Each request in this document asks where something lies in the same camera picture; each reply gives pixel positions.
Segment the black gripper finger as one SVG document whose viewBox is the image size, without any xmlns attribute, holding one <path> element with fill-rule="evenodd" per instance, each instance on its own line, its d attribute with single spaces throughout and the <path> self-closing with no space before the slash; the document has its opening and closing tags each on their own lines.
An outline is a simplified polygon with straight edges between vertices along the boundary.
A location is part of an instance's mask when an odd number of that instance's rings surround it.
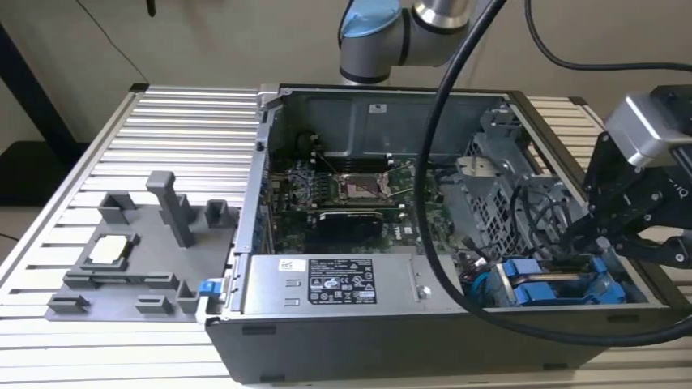
<svg viewBox="0 0 692 389">
<path fill-rule="evenodd" d="M 561 246 L 587 251 L 603 237 L 620 249 L 633 236 L 632 206 L 641 203 L 633 194 L 635 185 L 644 179 L 644 171 L 632 166 L 608 132 L 601 132 L 583 181 L 587 194 L 587 214 L 567 228 Z"/>
<path fill-rule="evenodd" d="M 691 239 L 683 235 L 656 242 L 632 231 L 600 229 L 597 232 L 619 256 L 677 269 L 691 269 Z"/>
</svg>

